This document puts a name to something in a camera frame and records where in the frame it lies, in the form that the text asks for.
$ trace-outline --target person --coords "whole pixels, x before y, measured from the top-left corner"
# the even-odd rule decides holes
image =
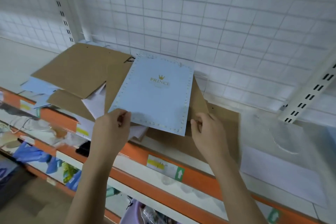
[[[230,157],[220,120],[205,113],[198,113],[197,118],[191,120],[192,138],[220,184],[229,222],[267,224]],[[117,154],[127,142],[130,122],[131,113],[121,109],[96,120],[90,154],[65,224],[103,223],[107,179]]]

